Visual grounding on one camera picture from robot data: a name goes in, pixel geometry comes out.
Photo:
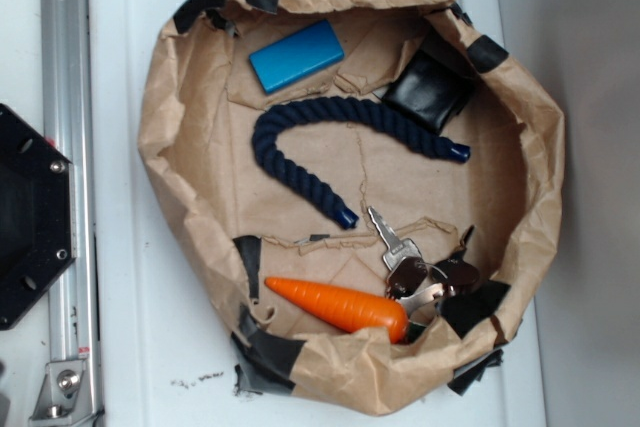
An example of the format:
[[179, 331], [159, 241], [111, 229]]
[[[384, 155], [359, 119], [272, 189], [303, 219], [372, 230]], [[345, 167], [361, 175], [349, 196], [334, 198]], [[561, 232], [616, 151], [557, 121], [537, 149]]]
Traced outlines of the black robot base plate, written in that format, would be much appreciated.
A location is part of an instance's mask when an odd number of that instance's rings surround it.
[[70, 162], [1, 106], [1, 329], [14, 328], [74, 260]]

